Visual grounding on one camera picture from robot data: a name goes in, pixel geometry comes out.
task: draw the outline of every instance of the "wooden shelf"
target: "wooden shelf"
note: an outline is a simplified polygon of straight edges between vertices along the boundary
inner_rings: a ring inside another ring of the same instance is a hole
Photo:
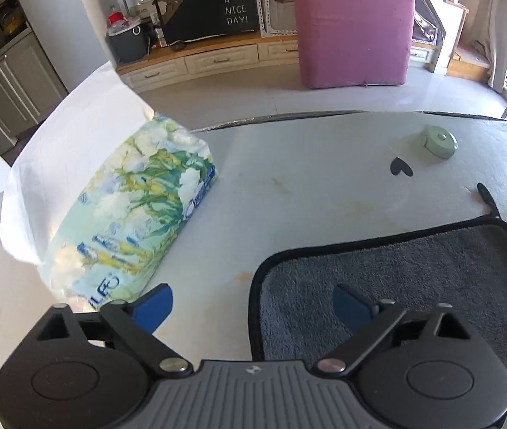
[[[116,68],[118,75],[128,74],[154,64],[163,63],[183,56],[197,55],[206,51],[221,50],[222,48],[241,47],[243,45],[253,45],[257,43],[268,43],[276,41],[296,40],[296,35],[283,35],[278,37],[262,37],[259,32],[243,33],[237,35],[226,35],[212,37],[209,39],[192,41],[182,51],[174,51],[170,47],[155,48],[150,54],[131,64],[122,65]],[[412,42],[413,47],[435,50],[434,45],[426,43]]]

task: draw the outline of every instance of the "microfiber cloth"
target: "microfiber cloth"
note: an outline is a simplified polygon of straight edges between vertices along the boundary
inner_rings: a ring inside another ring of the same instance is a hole
[[[335,316],[344,283],[414,311],[452,304],[507,367],[507,224],[479,218],[434,229],[326,247],[289,250],[258,269],[249,300],[254,360],[312,365],[350,338]]]

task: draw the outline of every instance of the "gray towel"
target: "gray towel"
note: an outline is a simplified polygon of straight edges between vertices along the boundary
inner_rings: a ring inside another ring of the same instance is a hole
[[[406,235],[397,237],[406,240]],[[348,339],[332,306],[334,287],[345,283],[375,301],[394,299],[416,311],[451,303],[507,367],[505,223],[493,220],[391,245],[335,252],[288,259],[267,271],[258,298],[258,333],[266,360],[305,359],[312,364]]]

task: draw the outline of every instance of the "white drawer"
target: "white drawer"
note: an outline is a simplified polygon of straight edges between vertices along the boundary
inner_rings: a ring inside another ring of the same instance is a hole
[[[186,65],[190,74],[226,70],[237,66],[259,63],[257,45],[223,48],[197,55],[186,56]]]
[[[297,40],[258,43],[257,51],[259,53],[259,61],[299,58]]]
[[[421,63],[427,63],[430,61],[432,50],[426,48],[412,47],[410,49],[410,61],[419,61]]]
[[[133,89],[144,87],[149,84],[155,84],[164,80],[171,80],[178,76],[188,73],[186,63],[183,58],[164,61],[150,67],[139,69],[132,73],[126,74],[128,77],[127,84]]]

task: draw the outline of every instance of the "tile floor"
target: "tile floor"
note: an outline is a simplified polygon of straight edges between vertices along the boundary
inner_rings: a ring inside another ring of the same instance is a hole
[[[500,118],[506,101],[487,85],[408,70],[406,85],[308,90],[298,64],[217,74],[141,94],[152,108],[195,129],[234,119],[324,110],[448,111]]]

